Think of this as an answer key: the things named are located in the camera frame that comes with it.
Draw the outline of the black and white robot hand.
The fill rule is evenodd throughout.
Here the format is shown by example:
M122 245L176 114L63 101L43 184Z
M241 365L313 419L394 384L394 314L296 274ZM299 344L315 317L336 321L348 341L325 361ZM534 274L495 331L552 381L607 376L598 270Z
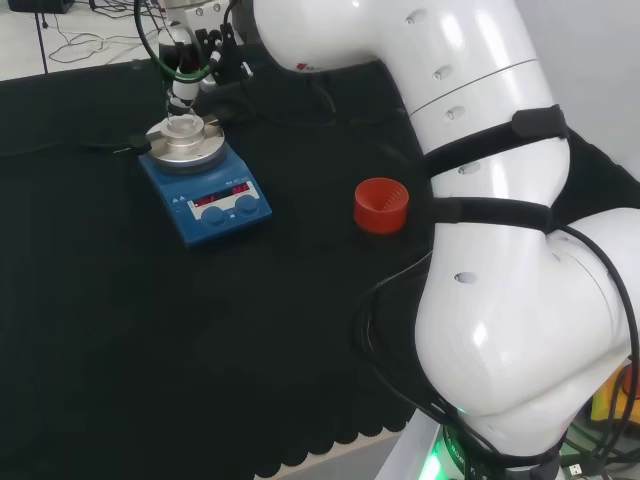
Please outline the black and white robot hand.
M159 6L168 20L159 60L170 115L190 113L202 91L253 75L240 52L246 26L241 1L161 1Z

